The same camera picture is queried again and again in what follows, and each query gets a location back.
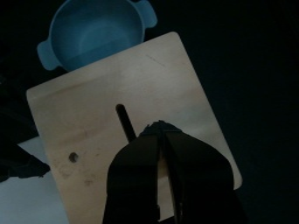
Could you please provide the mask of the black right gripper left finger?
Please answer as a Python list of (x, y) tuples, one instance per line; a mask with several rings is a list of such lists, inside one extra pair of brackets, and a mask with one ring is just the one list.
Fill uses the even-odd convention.
[(148, 125), (111, 162), (103, 224), (158, 224), (160, 125)]

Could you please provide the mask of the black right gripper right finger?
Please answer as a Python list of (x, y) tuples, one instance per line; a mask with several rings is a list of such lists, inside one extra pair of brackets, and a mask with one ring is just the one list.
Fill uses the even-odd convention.
[(202, 140), (159, 123), (175, 224), (247, 224), (230, 161)]

